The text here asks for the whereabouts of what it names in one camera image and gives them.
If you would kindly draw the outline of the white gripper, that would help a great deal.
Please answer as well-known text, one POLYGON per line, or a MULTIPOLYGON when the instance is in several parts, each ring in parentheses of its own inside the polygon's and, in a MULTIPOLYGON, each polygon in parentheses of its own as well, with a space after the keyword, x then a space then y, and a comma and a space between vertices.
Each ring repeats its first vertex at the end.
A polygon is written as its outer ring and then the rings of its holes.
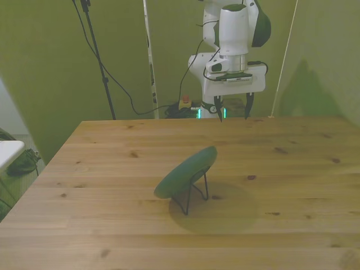
MULTIPOLYGON (((246 93, 245 119, 250 116, 254 103, 254 93, 262 92, 266 87, 266 66, 249 66, 243 73, 204 75, 202 91, 204 95, 236 95, 246 93)), ((214 105, 220 121, 223 120, 221 96, 214 97, 214 105)))

